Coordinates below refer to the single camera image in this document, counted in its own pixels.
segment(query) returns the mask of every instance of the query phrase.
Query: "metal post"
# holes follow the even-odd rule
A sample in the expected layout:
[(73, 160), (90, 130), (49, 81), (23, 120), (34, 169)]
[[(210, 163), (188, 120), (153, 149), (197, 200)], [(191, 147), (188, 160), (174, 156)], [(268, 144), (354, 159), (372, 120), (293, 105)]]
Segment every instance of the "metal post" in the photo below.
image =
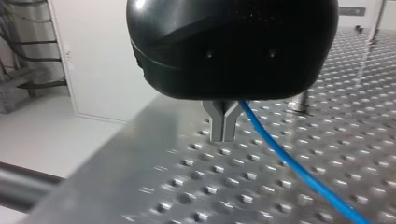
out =
[(295, 112), (306, 112), (308, 108), (308, 91), (304, 91), (293, 97), (291, 102), (289, 103), (289, 109)]
[(63, 179), (0, 162), (0, 205), (27, 213)]
[(375, 8), (375, 17), (373, 20), (373, 24), (371, 26), (371, 31), (368, 36), (368, 41), (375, 41), (376, 35), (378, 33), (379, 25), (381, 24), (382, 17), (384, 15), (385, 5), (387, 4), (387, 0), (378, 0), (377, 7)]

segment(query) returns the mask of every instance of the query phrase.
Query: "gray pipe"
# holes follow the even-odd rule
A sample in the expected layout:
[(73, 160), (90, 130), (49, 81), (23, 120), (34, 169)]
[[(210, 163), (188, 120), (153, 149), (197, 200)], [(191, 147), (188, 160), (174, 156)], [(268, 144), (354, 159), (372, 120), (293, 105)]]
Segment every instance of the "gray pipe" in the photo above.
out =
[(0, 205), (27, 213), (62, 180), (58, 176), (0, 162)]

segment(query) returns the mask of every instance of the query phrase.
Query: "metal table surface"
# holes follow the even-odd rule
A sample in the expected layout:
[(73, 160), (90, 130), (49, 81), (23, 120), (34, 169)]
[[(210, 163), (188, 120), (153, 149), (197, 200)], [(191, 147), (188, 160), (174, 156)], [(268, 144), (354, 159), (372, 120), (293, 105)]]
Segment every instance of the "metal table surface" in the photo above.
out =
[[(287, 101), (251, 106), (338, 195), (374, 223), (396, 223), (396, 34), (366, 38), (339, 31), (308, 115)], [(160, 96), (22, 223), (349, 223), (244, 114), (233, 143), (210, 143), (208, 130), (200, 103)]]

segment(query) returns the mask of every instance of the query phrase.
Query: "cable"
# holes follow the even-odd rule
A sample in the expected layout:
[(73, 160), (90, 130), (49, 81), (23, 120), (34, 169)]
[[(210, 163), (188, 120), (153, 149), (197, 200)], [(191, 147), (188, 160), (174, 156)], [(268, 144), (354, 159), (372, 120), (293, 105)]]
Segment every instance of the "cable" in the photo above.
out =
[(35, 23), (47, 23), (47, 22), (52, 22), (52, 19), (45, 19), (45, 20), (37, 20), (37, 19), (31, 19), (31, 18), (27, 18), (24, 15), (19, 14), (18, 12), (16, 12), (12, 7), (10, 7), (9, 5), (7, 5), (6, 2), (2, 1), (2, 5), (4, 7), (4, 9), (10, 13), (11, 15), (13, 15), (16, 18), (22, 19), (24, 21), (30, 21), (30, 22), (35, 22)]
[(62, 59), (60, 58), (31, 58), (31, 57), (27, 57), (25, 55), (23, 55), (22, 53), (20, 53), (15, 46), (12, 44), (12, 41), (9, 40), (5, 35), (0, 33), (0, 37), (3, 38), (9, 45), (9, 47), (11, 48), (11, 50), (21, 59), (24, 59), (25, 61), (28, 62), (34, 62), (34, 63), (43, 63), (43, 62), (61, 62)]
[(40, 40), (40, 41), (26, 41), (26, 42), (15, 42), (13, 41), (13, 45), (41, 45), (41, 44), (57, 44), (56, 40)]
[(257, 130), (257, 132), (262, 136), (264, 141), (271, 147), (276, 154), (285, 161), (288, 166), (295, 172), (297, 175), (305, 181), (311, 188), (318, 192), (323, 198), (325, 198), (330, 204), (332, 204), (335, 208), (340, 210), (346, 217), (349, 218), (353, 223), (358, 224), (369, 224), (370, 222), (365, 219), (358, 211), (356, 211), (352, 206), (344, 202), (341, 198), (335, 195), (331, 190), (326, 188), (319, 180), (317, 180), (314, 176), (309, 174), (305, 170), (305, 168), (300, 165), (291, 155), (289, 155), (285, 149), (280, 146), (271, 135), (265, 131), (265, 129), (260, 124), (257, 117), (254, 115), (253, 111), (250, 109), (248, 104), (245, 101), (240, 101), (239, 104), (244, 108), (245, 113), (250, 118), (251, 123)]
[(58, 81), (51, 81), (47, 83), (38, 83), (38, 84), (25, 83), (20, 85), (18, 88), (25, 90), (40, 90), (40, 89), (47, 89), (47, 88), (61, 87), (61, 86), (67, 86), (67, 82), (65, 79)]
[(18, 7), (36, 7), (47, 3), (47, 0), (38, 0), (34, 2), (18, 2), (13, 0), (3, 0), (10, 5), (18, 6)]

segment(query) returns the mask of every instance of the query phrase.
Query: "small hole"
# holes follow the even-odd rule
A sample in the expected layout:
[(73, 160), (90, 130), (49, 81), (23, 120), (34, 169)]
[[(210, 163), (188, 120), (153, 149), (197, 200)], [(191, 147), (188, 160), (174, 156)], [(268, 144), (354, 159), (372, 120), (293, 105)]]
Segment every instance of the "small hole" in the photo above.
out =
[(196, 199), (196, 197), (189, 193), (183, 193), (180, 194), (177, 199), (181, 204), (190, 204)]
[(172, 205), (170, 203), (159, 203), (156, 207), (156, 211), (159, 213), (166, 213), (171, 207)]
[(200, 135), (202, 135), (202, 136), (205, 136), (205, 135), (209, 135), (210, 132), (207, 131), (207, 130), (201, 130), (201, 131), (198, 132), (198, 134), (200, 134)]
[(261, 195), (269, 196), (275, 194), (275, 189), (262, 185), (259, 189)]
[(276, 210), (280, 213), (290, 213), (291, 212), (291, 206), (287, 204), (277, 204), (275, 206)]
[(348, 179), (353, 179), (359, 181), (361, 179), (360, 175), (352, 174), (352, 173), (346, 173), (345, 177)]
[(362, 203), (362, 204), (367, 204), (369, 201), (366, 197), (360, 196), (360, 195), (351, 195), (350, 200), (354, 203)]
[(343, 160), (343, 161), (354, 161), (354, 160), (355, 160), (355, 157), (353, 157), (353, 156), (348, 156), (348, 155), (341, 155), (341, 156), (340, 156), (340, 159)]
[(253, 203), (253, 198), (250, 196), (247, 196), (246, 194), (242, 194), (242, 195), (238, 196), (238, 198), (241, 203), (248, 203), (248, 204)]
[(193, 150), (200, 150), (200, 149), (202, 149), (202, 146), (199, 144), (190, 144), (189, 148), (193, 149)]
[(245, 163), (238, 159), (233, 159), (233, 160), (231, 160), (231, 165), (232, 166), (243, 166), (243, 165), (245, 165)]
[(243, 174), (243, 177), (244, 177), (246, 180), (256, 180), (257, 175), (256, 175), (256, 174), (253, 174), (253, 173), (250, 173), (250, 172), (246, 172), (246, 173)]
[(214, 158), (214, 156), (211, 155), (211, 154), (208, 154), (208, 153), (203, 153), (203, 154), (200, 155), (200, 159), (201, 159), (202, 161), (210, 161), (210, 160), (212, 160), (213, 158)]
[(251, 144), (256, 145), (256, 146), (261, 146), (262, 145), (262, 141), (261, 140), (256, 140), (253, 139), (250, 141)]
[(195, 213), (194, 215), (192, 215), (192, 219), (195, 222), (205, 222), (207, 221), (207, 215), (204, 213)]
[(315, 218), (324, 223), (332, 223), (332, 216), (327, 213), (316, 213)]
[(310, 170), (313, 173), (316, 173), (316, 174), (319, 174), (319, 175), (323, 175), (324, 173), (326, 173), (326, 170), (324, 168), (321, 168), (321, 167), (311, 166)]
[(194, 165), (194, 161), (184, 160), (184, 161), (181, 162), (181, 164), (183, 166), (193, 166)]
[(231, 151), (226, 148), (219, 149), (219, 154), (223, 156), (229, 156), (231, 154)]
[(172, 187), (177, 188), (177, 187), (183, 186), (183, 181), (181, 179), (172, 179), (171, 181), (169, 181), (169, 184)]
[(277, 165), (282, 166), (282, 167), (287, 167), (288, 166), (285, 161), (278, 161)]
[(251, 161), (259, 161), (260, 160), (259, 156), (256, 156), (256, 155), (253, 155), (253, 154), (248, 155), (247, 158), (249, 160), (251, 160)]
[(286, 181), (286, 180), (277, 180), (276, 184), (280, 186), (283, 189), (290, 189), (291, 188), (291, 182)]
[(165, 222), (165, 224), (181, 224), (181, 222), (172, 220), (172, 221)]
[(235, 189), (239, 186), (239, 181), (228, 177), (224, 180), (224, 186), (228, 187), (228, 188)]
[(191, 174), (191, 179), (193, 179), (193, 180), (200, 180), (200, 179), (203, 179), (205, 176), (206, 176), (205, 173), (202, 173), (202, 172), (200, 172), (200, 171), (194, 171), (194, 172), (192, 172), (192, 174)]
[(216, 194), (217, 192), (218, 192), (218, 190), (215, 189), (215, 188), (213, 188), (213, 187), (209, 187), (209, 186), (204, 187), (204, 194), (207, 194), (207, 195), (214, 195), (214, 194)]
[(221, 167), (221, 166), (212, 166), (212, 168), (210, 168), (210, 170), (211, 170), (213, 173), (216, 173), (216, 174), (222, 174), (222, 173), (224, 173), (224, 168)]

